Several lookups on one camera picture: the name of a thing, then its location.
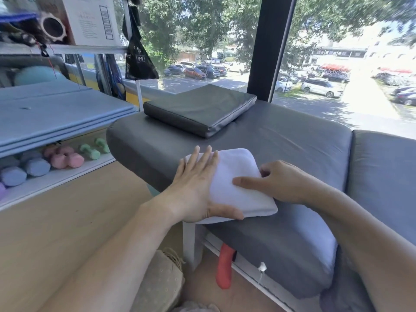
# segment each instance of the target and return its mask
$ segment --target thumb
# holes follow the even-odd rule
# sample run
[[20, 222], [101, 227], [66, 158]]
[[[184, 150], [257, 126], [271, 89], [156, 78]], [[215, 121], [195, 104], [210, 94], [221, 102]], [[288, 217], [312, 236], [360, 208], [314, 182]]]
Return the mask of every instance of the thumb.
[[244, 189], [254, 189], [258, 191], [263, 191], [264, 189], [264, 178], [260, 177], [235, 177], [232, 179], [232, 183], [236, 186], [242, 187]]
[[207, 218], [209, 217], [223, 217], [228, 219], [244, 219], [244, 215], [240, 209], [230, 205], [220, 203], [210, 203], [208, 206]]

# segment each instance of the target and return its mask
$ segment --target bus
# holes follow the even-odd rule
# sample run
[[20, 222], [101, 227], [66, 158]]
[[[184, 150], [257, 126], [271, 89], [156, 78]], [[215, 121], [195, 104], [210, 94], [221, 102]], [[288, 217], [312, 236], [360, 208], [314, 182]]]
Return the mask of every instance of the bus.
[[236, 59], [236, 54], [234, 52], [217, 52], [217, 58], [220, 59], [221, 63], [231, 62]]

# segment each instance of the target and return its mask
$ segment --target left hand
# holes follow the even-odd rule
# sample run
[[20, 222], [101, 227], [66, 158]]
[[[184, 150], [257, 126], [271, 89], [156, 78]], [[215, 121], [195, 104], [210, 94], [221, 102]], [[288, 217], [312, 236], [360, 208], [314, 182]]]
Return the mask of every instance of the left hand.
[[157, 205], [167, 208], [174, 223], [198, 222], [214, 216], [244, 218], [241, 210], [209, 200], [209, 189], [219, 162], [218, 151], [210, 159], [211, 151], [208, 146], [198, 160], [199, 146], [196, 146], [187, 164], [184, 159], [180, 160], [173, 183], [153, 199]]

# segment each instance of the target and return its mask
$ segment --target white towel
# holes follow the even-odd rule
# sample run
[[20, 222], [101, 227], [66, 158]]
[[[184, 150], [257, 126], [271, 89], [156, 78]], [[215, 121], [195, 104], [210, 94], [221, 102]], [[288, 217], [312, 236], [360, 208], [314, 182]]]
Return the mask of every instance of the white towel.
[[[222, 203], [237, 207], [245, 217], [273, 215], [278, 211], [273, 198], [256, 190], [237, 187], [232, 179], [237, 176], [261, 177], [256, 161], [247, 149], [231, 149], [219, 151], [220, 162], [214, 175], [210, 199], [214, 203]], [[211, 217], [198, 224], [218, 223], [231, 219]]]

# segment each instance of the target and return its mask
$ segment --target exercise ball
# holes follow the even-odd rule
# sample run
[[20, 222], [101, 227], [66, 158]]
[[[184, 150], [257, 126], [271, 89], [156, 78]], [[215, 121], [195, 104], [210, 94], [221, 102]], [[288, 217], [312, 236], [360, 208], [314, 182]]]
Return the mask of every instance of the exercise ball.
[[66, 79], [57, 69], [45, 66], [27, 67], [16, 73], [15, 86]]

